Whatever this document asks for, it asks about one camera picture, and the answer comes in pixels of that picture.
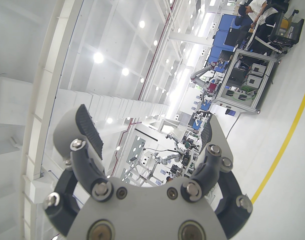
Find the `metal screw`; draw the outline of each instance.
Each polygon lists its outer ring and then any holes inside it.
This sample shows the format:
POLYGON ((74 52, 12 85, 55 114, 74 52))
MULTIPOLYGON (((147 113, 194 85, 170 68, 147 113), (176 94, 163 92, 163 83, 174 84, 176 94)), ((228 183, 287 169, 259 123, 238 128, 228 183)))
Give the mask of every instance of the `metal screw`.
POLYGON ((178 197, 178 191, 175 188, 170 187, 167 189, 167 196, 169 199, 175 200, 178 197))
POLYGON ((202 240, 203 233, 196 225, 189 224, 182 230, 181 237, 182 240, 202 240))
POLYGON ((82 146, 82 144, 83 144, 83 141, 78 139, 78 138, 76 138, 74 141, 72 141, 71 146, 73 148, 78 149, 78 148, 80 148, 82 146))
POLYGON ((120 187, 117 192, 116 192, 116 196, 118 199, 122 200, 124 198, 126 198, 127 196, 127 189, 125 187, 120 187))
POLYGON ((253 209, 252 202, 245 195, 240 195, 236 198, 236 205, 238 207, 242 207, 243 209, 247 210, 248 213, 252 212, 253 209))
POLYGON ((190 196, 197 196, 199 193, 199 190, 195 184, 189 183, 187 185, 187 192, 190 196))
POLYGON ((210 150, 212 151, 212 152, 214 152, 214 153, 219 153, 220 152, 220 147, 219 146, 217 146, 217 145, 212 145, 211 147, 210 147, 210 150))
POLYGON ((60 196, 57 192, 50 193, 43 202, 43 208, 46 210, 48 207, 57 206, 60 201, 60 196))
POLYGON ((227 158, 222 159, 222 163, 223 163, 223 165, 226 166, 226 167, 230 167, 230 166, 231 166, 231 162, 230 162, 230 160, 227 159, 227 158))
POLYGON ((103 196, 107 193, 108 188, 106 183, 102 182, 100 184, 95 184, 94 186, 94 192, 97 194, 97 196, 103 196))
POLYGON ((101 220, 95 223, 89 230, 88 240, 113 240, 115 238, 115 230, 113 225, 101 220))

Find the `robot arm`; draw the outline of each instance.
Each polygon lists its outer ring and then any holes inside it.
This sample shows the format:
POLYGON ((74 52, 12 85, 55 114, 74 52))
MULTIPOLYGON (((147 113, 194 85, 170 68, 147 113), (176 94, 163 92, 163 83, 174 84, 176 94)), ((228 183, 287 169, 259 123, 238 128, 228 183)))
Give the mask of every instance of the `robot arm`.
POLYGON ((230 239, 249 218, 252 203, 231 172, 233 158, 215 116, 205 129, 201 161, 190 178, 138 187, 106 177, 103 143, 85 105, 69 111, 54 131, 66 169, 44 201, 46 215, 68 240, 230 239), (73 198, 77 182, 90 194, 82 209, 73 198), (204 196, 217 182, 223 199, 214 212, 204 196))
POLYGON ((171 155, 164 156, 161 159, 161 163, 163 165, 167 165, 167 161, 170 160, 170 159, 174 159, 175 162, 179 162, 180 161, 180 157, 181 157, 181 155, 179 153, 173 153, 171 155))

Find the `red pipe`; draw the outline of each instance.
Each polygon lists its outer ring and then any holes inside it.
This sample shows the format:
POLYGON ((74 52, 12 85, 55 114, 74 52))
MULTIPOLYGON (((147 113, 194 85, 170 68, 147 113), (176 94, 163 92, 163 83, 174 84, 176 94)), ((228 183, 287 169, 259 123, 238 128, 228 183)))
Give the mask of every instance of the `red pipe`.
MULTIPOLYGON (((173 4, 172 4, 172 6, 170 7, 170 10, 173 9, 173 6, 174 6, 174 4, 175 4, 175 1, 176 1, 176 0, 173 0, 173 4)), ((166 28, 166 25, 167 25, 167 23, 168 23, 168 20, 169 20, 170 15, 171 15, 171 13, 168 14, 167 19, 166 19, 166 22, 165 22, 165 25, 164 25, 164 28, 162 29, 162 32, 161 32, 161 35, 160 35, 160 38, 159 38, 159 41, 158 41, 158 44, 157 44, 155 53, 154 53, 154 55, 153 55, 153 57, 152 57, 152 60, 151 60, 151 63, 150 63, 150 66, 149 66, 149 69, 148 69, 148 72, 147 72, 145 81, 143 82, 142 88, 141 88, 141 90, 140 90, 138 100, 140 99, 141 94, 142 94, 142 92, 143 92, 143 89, 144 89, 144 87, 145 87, 146 80, 147 80, 148 75, 149 75, 149 73, 150 73, 150 69, 151 69, 151 67, 152 67, 152 65, 153 65, 153 62, 154 62, 154 59, 155 59, 155 56, 156 56, 156 53, 157 53, 157 50, 158 50, 158 47, 159 47, 159 43, 160 43, 160 41, 162 40, 162 37, 163 37, 163 34, 164 34, 164 32, 165 32, 165 28, 166 28)), ((121 134, 121 138, 120 138, 120 141, 119 141, 119 143, 118 143, 118 146, 121 144, 124 134, 127 133, 127 132, 129 131, 130 126, 131 126, 131 125, 135 125, 135 124, 141 123, 141 122, 132 123, 132 120, 133 120, 133 118, 131 118, 131 120, 130 120, 130 122, 129 122, 129 125, 128 125, 128 127, 127 127, 127 130, 125 130, 125 131, 121 134)), ((115 153, 116 163, 115 163, 115 165, 114 165, 114 167, 113 167, 111 176, 113 175, 113 173, 114 173, 114 171, 115 171, 115 168, 116 168, 116 165, 117 165, 117 163, 118 163, 117 153, 118 153, 118 151, 116 151, 116 153, 115 153)))

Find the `black cable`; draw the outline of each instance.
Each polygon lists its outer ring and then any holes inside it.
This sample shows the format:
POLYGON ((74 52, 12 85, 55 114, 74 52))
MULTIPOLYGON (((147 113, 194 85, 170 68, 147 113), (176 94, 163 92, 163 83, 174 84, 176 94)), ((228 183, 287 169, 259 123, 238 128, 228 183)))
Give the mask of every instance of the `black cable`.
POLYGON ((154 150, 154 151, 158 151, 158 152, 164 152, 164 151, 171 151, 171 152, 177 152, 176 150, 170 150, 170 149, 166 149, 166 150, 156 150, 156 149, 152 149, 152 148, 144 148, 143 150, 146 150, 146 149, 150 149, 150 150, 154 150))
POLYGON ((239 119, 240 115, 241 115, 241 113, 238 115, 236 121, 234 122, 234 124, 233 124, 232 127, 230 128, 230 130, 229 130, 229 132, 228 132, 228 134, 227 134, 227 136, 226 136, 226 139, 228 138, 228 136, 229 136, 229 134, 230 134, 230 131, 233 129, 233 127, 234 127, 235 123, 237 122, 237 120, 239 119))

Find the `black pants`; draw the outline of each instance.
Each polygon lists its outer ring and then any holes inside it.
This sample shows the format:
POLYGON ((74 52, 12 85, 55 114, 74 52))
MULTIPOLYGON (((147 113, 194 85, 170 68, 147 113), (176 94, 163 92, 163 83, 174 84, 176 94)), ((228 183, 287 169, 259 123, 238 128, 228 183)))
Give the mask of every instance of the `black pants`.
POLYGON ((270 16, 268 16, 265 20, 265 23, 262 25, 259 25, 257 28, 256 36, 259 37, 264 42, 269 42, 269 35, 273 31, 273 27, 267 26, 267 25, 274 25, 277 20, 278 13, 274 13, 270 16))

